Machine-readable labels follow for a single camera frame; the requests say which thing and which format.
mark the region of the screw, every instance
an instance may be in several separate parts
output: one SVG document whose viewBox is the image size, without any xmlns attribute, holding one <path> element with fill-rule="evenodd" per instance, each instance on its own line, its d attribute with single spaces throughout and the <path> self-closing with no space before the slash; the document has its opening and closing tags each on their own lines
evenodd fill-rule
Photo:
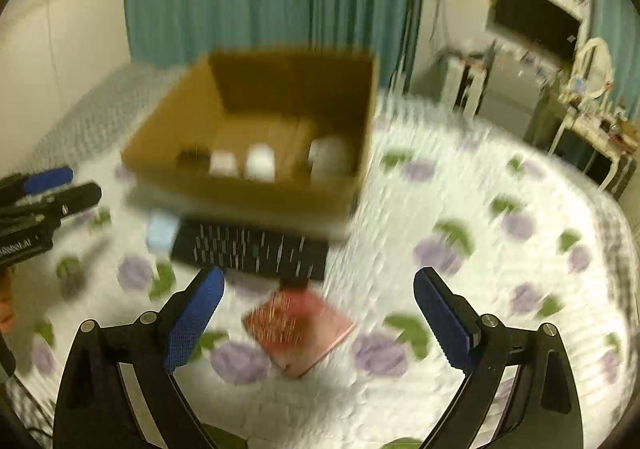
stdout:
<svg viewBox="0 0 640 449">
<path fill-rule="evenodd" d="M 484 314 L 482 316 L 482 324 L 488 326 L 489 328 L 495 328 L 498 326 L 498 318 L 495 315 Z"/>
<path fill-rule="evenodd" d="M 84 333 L 89 333 L 91 330 L 94 329 L 94 326 L 95 326 L 95 321 L 92 321 L 91 319 L 89 319 L 80 325 L 80 330 L 82 330 Z"/>
<path fill-rule="evenodd" d="M 542 325 L 542 331 L 553 337 L 554 335 L 556 335 L 558 333 L 558 328 L 556 328 L 555 326 L 553 326 L 551 323 L 544 323 Z"/>
<path fill-rule="evenodd" d="M 142 324 L 151 324 L 156 321 L 157 317 L 158 315 L 156 314 L 156 312 L 145 312 L 140 316 L 140 322 Z"/>
</svg>

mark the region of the open cardboard box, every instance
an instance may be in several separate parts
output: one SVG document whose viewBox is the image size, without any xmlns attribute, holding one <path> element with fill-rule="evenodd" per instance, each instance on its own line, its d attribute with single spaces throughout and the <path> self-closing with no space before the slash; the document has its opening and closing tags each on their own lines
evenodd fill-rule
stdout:
<svg viewBox="0 0 640 449">
<path fill-rule="evenodd" d="M 197 214 L 314 236 L 316 222 L 347 223 L 367 169 L 377 62 L 336 50 L 264 50 L 203 57 L 162 99 L 122 152 L 143 183 L 193 200 Z M 350 176 L 311 181 L 311 142 L 345 139 Z M 276 180 L 216 177 L 180 153 L 233 152 L 242 171 L 252 144 L 274 151 Z"/>
</svg>

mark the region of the black screen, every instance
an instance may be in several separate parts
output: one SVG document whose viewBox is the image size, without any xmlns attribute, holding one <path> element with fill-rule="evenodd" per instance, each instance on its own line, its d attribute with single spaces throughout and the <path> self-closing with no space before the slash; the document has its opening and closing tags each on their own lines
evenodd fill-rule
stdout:
<svg viewBox="0 0 640 449">
<path fill-rule="evenodd" d="M 497 0 L 495 23 L 573 62 L 580 21 L 549 0 Z"/>
</svg>

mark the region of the desk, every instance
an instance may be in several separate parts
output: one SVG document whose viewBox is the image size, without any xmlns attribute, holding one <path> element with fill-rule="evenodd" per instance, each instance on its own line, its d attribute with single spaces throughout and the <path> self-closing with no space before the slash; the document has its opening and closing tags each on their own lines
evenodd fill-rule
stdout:
<svg viewBox="0 0 640 449">
<path fill-rule="evenodd" d="M 599 127 L 595 126 L 585 116 L 576 116 L 571 112 L 567 112 L 564 116 L 564 119 L 562 119 L 560 128 L 558 128 L 556 138 L 554 139 L 554 142 L 549 149 L 549 155 L 554 154 L 556 147 L 558 146 L 558 142 L 560 142 L 562 134 L 565 130 L 572 131 L 593 148 L 593 154 L 587 162 L 587 166 L 584 168 L 583 172 L 587 173 L 589 171 L 591 165 L 593 164 L 593 161 L 596 158 L 596 152 L 609 158 L 609 160 L 611 161 L 609 173 L 605 177 L 602 184 L 600 184 L 600 189 L 606 189 L 610 182 L 613 180 L 613 177 L 615 177 L 616 172 L 618 171 L 620 158 L 622 158 L 624 152 L 620 150 L 620 148 L 617 148 L 612 143 L 610 143 L 609 136 L 604 132 L 604 130 L 601 130 Z"/>
</svg>

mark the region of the quilted bedspread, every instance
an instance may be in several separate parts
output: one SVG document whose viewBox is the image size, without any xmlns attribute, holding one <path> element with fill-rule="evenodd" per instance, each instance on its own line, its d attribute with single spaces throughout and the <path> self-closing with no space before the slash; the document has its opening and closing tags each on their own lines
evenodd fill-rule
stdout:
<svg viewBox="0 0 640 449">
<path fill-rule="evenodd" d="M 83 320 L 132 322 L 195 274 L 146 248 L 148 212 L 128 203 L 135 178 L 118 154 L 135 127 L 126 124 L 76 171 L 78 182 L 102 186 L 100 209 L 65 222 L 54 249 L 15 278 L 21 319 L 8 341 L 20 378 L 52 412 Z M 478 313 L 513 327 L 558 327 L 585 447 L 595 449 L 636 377 L 637 267 L 626 224 L 603 223 L 594 202 L 605 197 L 572 177 L 481 122 L 453 125 L 425 102 L 381 98 L 353 233 L 330 250 L 324 285 L 314 287 L 355 321 L 353 332 L 301 379 L 286 379 L 241 324 L 274 285 L 234 273 L 208 334 L 175 372 L 178 384 L 201 421 L 251 449 L 417 448 L 463 379 L 415 304 L 414 274 L 433 266 Z M 513 374 L 505 372 L 476 447 L 490 440 Z"/>
</svg>

